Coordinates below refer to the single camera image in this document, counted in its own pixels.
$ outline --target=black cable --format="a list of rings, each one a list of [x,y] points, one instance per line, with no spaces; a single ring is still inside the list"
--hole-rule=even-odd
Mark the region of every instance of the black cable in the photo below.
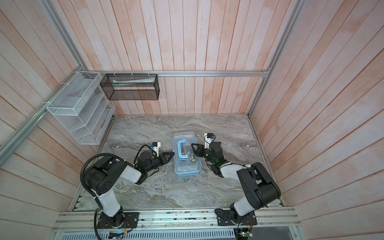
[[[159,170],[160,170],[160,169],[159,169],[159,168],[157,168],[157,171],[155,171],[155,172],[151,173],[150,175],[148,175],[148,177],[150,177],[150,176],[152,176],[153,174],[157,173]]]
[[[204,136],[204,137],[203,137],[203,138],[204,138],[204,141],[205,141],[206,143],[208,143],[208,145],[210,145],[210,143],[206,141],[206,138],[205,138],[205,137],[207,137],[207,136]]]
[[[120,160],[120,161],[124,161],[124,159],[122,159],[121,157],[119,157],[119,156],[117,156],[117,155],[115,155],[115,154],[105,152],[105,153],[99,153],[99,154],[94,155],[93,157],[91,157],[90,159],[88,159],[88,160],[84,163],[83,167],[81,168],[81,171],[80,171],[80,182],[81,182],[81,185],[82,185],[83,188],[84,188],[87,192],[89,192],[89,193],[92,195],[92,197],[96,200],[96,203],[98,204],[100,210],[103,209],[103,206],[102,206],[100,200],[99,200],[98,198],[96,198],[96,193],[94,193],[94,192],[91,190],[91,188],[88,187],[88,185],[85,183],[85,181],[84,181],[84,171],[85,171],[85,169],[87,168],[88,164],[89,164],[91,161],[93,161],[94,159],[96,159],[96,158],[98,158],[98,157],[102,157],[102,156],[111,156],[111,157],[114,157],[114,158],[116,158],[116,159],[118,159],[118,160]]]
[[[234,165],[234,164],[235,164],[235,165],[240,165],[240,166],[246,167],[245,164],[242,164],[242,165],[241,165],[241,164],[239,164],[239,163],[233,163],[233,162],[231,162],[230,164],[223,165],[223,166],[221,166],[220,168],[225,167],[225,166],[229,166],[229,165]]]
[[[209,152],[208,152],[208,156],[207,156],[207,158],[209,158],[209,157],[211,156],[211,144],[210,144],[209,142],[207,142],[207,140],[206,140],[206,137],[207,137],[207,136],[208,136],[208,135],[204,136],[203,139],[204,139],[204,141],[205,141],[206,143],[208,143]],[[207,164],[208,168],[213,172],[212,167],[210,167],[210,165],[207,163],[207,160],[205,160],[205,163]]]
[[[236,229],[236,240],[237,240],[237,238],[238,238],[238,233],[239,233],[239,226],[240,226],[240,223],[241,223],[241,221],[242,221],[244,218],[245,218],[245,216],[242,217],[242,218],[240,219],[240,221],[239,221],[239,224],[237,224],[237,229]]]
[[[153,152],[155,152],[149,145],[144,144],[143,146],[141,146],[141,148],[140,148],[139,151],[137,152],[136,157],[135,157],[135,160],[133,160],[133,165],[135,165],[136,160],[137,160],[137,157],[139,156],[140,151],[141,151],[144,147],[148,147],[148,148],[149,148],[149,151],[151,152],[151,154],[152,154]]]
[[[97,232],[97,214],[100,211],[100,209],[95,210],[95,215],[93,217],[93,228],[95,229],[95,235],[98,240],[102,240],[101,237],[99,236],[99,233]]]

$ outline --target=black mesh shelf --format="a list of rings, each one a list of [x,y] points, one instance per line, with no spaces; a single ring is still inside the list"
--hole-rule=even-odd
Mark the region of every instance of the black mesh shelf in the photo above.
[[[100,83],[109,100],[158,100],[156,74],[108,73]]]

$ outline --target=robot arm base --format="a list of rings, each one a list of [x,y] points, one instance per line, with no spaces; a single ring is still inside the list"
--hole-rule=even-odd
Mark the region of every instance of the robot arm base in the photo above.
[[[217,215],[217,225],[219,226],[257,225],[254,211],[240,216],[236,212],[234,204],[230,206],[229,210],[215,209],[215,213]]]

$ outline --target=gray marble surface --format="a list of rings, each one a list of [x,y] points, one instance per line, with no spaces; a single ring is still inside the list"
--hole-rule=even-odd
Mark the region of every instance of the gray marble surface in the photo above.
[[[228,161],[263,163],[245,115],[119,116],[114,119],[103,152],[133,162],[143,144],[159,141],[161,152],[172,151],[173,134],[187,131],[193,131],[200,144],[204,144],[205,132],[214,133],[216,141],[222,142]],[[124,209],[229,207],[244,196],[239,181],[215,176],[204,161],[197,176],[178,177],[171,160],[141,185],[119,178],[114,191]],[[87,192],[83,193],[76,209],[95,208],[95,201]]]

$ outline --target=shelf compartment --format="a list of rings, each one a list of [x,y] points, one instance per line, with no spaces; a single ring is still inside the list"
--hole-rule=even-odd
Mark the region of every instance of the shelf compartment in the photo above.
[[[103,114],[103,111],[106,108],[108,102],[109,102],[108,100],[104,100],[104,101],[100,102],[97,105],[96,109],[93,111],[93,114],[91,115],[88,123],[81,128],[78,128],[78,129],[71,131],[70,134],[75,139],[78,139],[78,138],[84,137],[85,135],[91,134],[93,129],[95,128],[99,118]]]
[[[98,145],[107,129],[108,123],[112,118],[115,107],[105,108],[101,113],[92,133],[76,139],[79,144]]]
[[[97,72],[78,72],[47,106],[52,115],[78,116],[101,82]]]
[[[104,93],[99,93],[95,96],[92,96],[88,101],[87,105],[80,112],[79,116],[66,116],[66,115],[53,115],[62,126],[68,131],[72,132],[81,127],[87,125],[89,119],[91,118],[93,112],[96,110],[96,107],[103,99]]]

